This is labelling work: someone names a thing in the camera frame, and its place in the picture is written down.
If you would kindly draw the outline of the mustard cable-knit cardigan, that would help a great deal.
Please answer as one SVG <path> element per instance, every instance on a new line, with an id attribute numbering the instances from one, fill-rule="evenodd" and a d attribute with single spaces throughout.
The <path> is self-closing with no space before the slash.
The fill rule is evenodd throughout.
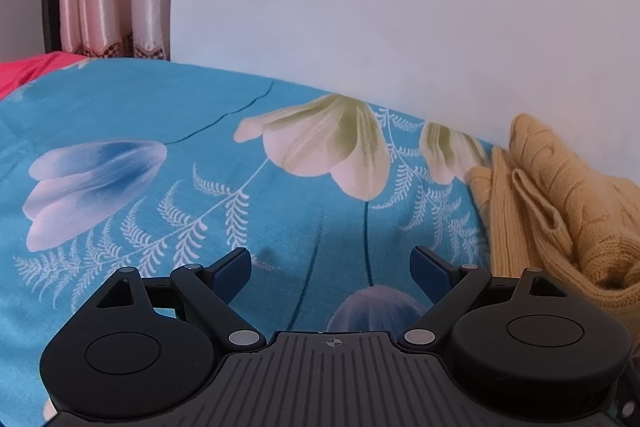
<path id="1" fill-rule="evenodd" d="M 550 127 L 512 121 L 507 148 L 466 175 L 490 271 L 544 269 L 639 334 L 639 187 L 591 168 Z"/>

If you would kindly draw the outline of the blue floral bed sheet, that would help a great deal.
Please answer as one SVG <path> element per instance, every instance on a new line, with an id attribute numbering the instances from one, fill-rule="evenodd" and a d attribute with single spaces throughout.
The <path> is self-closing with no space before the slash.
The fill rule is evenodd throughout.
<path id="1" fill-rule="evenodd" d="M 430 304 L 409 255 L 486 265 L 464 174 L 489 147 L 269 78 L 83 60 L 1 99 L 1 421 L 50 414 L 48 341 L 115 270 L 164 277 L 234 248 L 265 335 L 388 329 Z"/>

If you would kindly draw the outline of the red blanket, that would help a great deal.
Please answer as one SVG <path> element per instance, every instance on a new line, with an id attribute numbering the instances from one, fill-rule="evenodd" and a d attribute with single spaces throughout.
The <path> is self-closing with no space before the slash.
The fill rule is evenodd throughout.
<path id="1" fill-rule="evenodd" d="M 6 98 L 18 88 L 49 72 L 55 72 L 83 60 L 85 60 L 83 55 L 51 52 L 17 61 L 2 62 L 0 64 L 0 98 Z"/>

